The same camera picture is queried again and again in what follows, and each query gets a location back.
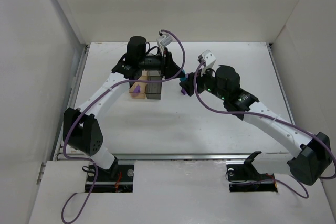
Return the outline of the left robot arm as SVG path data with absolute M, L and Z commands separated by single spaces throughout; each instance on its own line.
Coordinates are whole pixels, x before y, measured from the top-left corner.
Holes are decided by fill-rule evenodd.
M 151 54 L 147 40 L 142 36 L 129 39 L 126 53 L 112 68 L 103 85 L 82 105 L 68 108 L 63 118 L 64 146 L 71 146 L 84 153 L 85 160 L 92 163 L 91 173 L 103 173 L 113 178 L 118 170 L 118 159 L 103 144 L 104 134 L 100 123 L 112 105 L 129 91 L 134 83 L 162 84 L 184 77 L 168 50 L 168 45 L 178 38 L 168 30 L 160 30 L 156 40 L 158 53 Z M 145 70 L 157 71 L 157 80 L 141 80 Z

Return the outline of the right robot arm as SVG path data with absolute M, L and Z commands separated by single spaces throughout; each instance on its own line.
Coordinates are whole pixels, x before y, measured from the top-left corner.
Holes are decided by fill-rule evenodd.
M 231 66 L 221 65 L 213 70 L 200 63 L 196 72 L 189 73 L 180 86 L 189 96 L 207 91 L 221 99 L 223 114 L 234 115 L 262 130 L 289 153 L 287 157 L 277 157 L 253 152 L 242 164 L 228 166 L 235 170 L 236 180 L 260 180 L 267 173 L 279 173 L 311 186 L 335 163 L 327 135 L 322 132 L 314 135 L 273 113 L 256 96 L 241 88 L 240 75 Z

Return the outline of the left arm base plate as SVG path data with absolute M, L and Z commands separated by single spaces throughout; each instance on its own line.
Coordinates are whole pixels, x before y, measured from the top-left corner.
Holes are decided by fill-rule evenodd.
M 134 164 L 119 164 L 111 172 L 98 168 L 98 177 L 93 185 L 93 193 L 132 193 Z

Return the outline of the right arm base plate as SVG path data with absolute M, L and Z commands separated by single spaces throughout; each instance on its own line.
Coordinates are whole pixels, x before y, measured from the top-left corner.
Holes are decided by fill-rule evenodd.
M 256 151 L 244 160 L 226 163 L 225 178 L 229 182 L 231 193 L 278 192 L 274 174 L 260 173 L 253 165 L 261 153 Z

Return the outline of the teal lego brick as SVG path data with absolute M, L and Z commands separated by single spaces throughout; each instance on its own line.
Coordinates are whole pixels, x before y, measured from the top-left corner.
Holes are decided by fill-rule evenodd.
M 181 71 L 181 77 L 179 78 L 180 82 L 183 82 L 186 80 L 186 75 L 184 69 Z

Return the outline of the small purple lego brick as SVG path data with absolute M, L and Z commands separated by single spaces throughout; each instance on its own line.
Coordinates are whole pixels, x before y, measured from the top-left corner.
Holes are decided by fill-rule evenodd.
M 136 97 L 137 95 L 140 94 L 140 92 L 141 92 L 141 87 L 140 87 L 140 85 L 138 84 L 138 85 L 134 88 L 134 90 L 133 90 L 133 92 L 132 92 L 132 95 L 133 95 L 134 97 Z

